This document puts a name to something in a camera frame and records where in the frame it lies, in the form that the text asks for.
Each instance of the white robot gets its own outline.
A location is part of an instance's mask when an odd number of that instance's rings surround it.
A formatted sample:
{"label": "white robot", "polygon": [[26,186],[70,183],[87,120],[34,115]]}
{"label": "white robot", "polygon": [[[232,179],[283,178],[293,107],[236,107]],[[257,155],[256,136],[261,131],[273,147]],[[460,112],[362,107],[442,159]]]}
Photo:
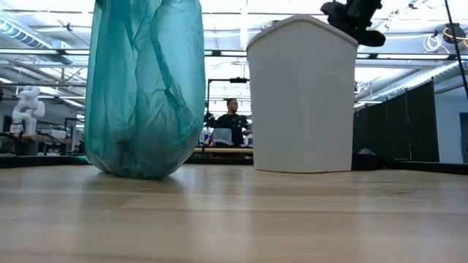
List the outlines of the white robot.
{"label": "white robot", "polygon": [[[41,94],[39,87],[25,87],[20,92],[20,100],[13,109],[12,125],[10,126],[11,134],[20,134],[24,132],[25,135],[36,134],[37,118],[44,117],[45,105],[40,102],[37,97]],[[23,128],[23,120],[26,122],[26,127]]]}

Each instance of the black shirt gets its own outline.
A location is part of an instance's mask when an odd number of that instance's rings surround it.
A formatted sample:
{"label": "black shirt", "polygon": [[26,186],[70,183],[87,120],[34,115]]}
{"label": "black shirt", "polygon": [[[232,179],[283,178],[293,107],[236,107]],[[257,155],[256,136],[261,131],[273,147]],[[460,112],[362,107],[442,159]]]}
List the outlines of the black shirt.
{"label": "black shirt", "polygon": [[242,135],[242,128],[247,128],[247,122],[245,117],[238,114],[230,115],[224,114],[218,118],[216,122],[218,128],[230,129],[232,132],[231,140],[234,146],[243,145],[244,136]]}

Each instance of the desk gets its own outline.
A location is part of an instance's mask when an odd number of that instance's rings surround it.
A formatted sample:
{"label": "desk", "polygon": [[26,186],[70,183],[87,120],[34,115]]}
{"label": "desk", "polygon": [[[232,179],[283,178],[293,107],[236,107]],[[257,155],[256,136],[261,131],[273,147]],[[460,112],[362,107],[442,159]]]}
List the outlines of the desk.
{"label": "desk", "polygon": [[60,154],[67,154],[67,145],[72,143],[71,139],[67,138],[51,138],[44,135],[23,135],[21,140],[25,143],[26,155],[37,156],[39,153],[39,144],[43,143],[60,143]]}

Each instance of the white wall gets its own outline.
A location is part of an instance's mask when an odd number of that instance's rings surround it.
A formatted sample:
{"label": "white wall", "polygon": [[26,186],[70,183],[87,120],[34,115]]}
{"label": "white wall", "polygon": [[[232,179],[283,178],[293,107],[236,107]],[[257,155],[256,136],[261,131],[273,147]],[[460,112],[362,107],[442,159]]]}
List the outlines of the white wall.
{"label": "white wall", "polygon": [[[65,118],[76,118],[77,111],[64,104],[53,104],[50,100],[42,100],[45,104],[44,118],[38,118],[38,121],[64,125]],[[0,131],[3,131],[4,116],[11,116],[16,101],[0,102]]]}
{"label": "white wall", "polygon": [[[460,77],[436,84],[439,90],[454,83]],[[468,113],[468,99],[463,87],[443,94],[436,94],[437,136],[441,163],[462,164],[460,113]]]}

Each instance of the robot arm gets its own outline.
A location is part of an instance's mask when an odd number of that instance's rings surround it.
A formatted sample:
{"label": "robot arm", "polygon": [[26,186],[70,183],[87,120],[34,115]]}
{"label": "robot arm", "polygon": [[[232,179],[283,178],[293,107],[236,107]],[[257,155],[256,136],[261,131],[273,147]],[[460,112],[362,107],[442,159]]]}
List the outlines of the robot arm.
{"label": "robot arm", "polygon": [[328,23],[356,39],[359,45],[381,47],[385,36],[378,31],[366,30],[372,25],[371,18],[382,8],[381,0],[347,0],[346,4],[336,1],[324,3],[320,10],[328,15]]}
{"label": "robot arm", "polygon": [[[20,99],[12,113],[10,133],[20,134],[21,132],[25,132],[27,135],[36,134],[36,118],[44,117],[45,114],[44,103],[37,100],[40,93],[39,87],[25,87],[24,91],[20,92]],[[26,128],[24,130],[23,120],[26,121]]]}

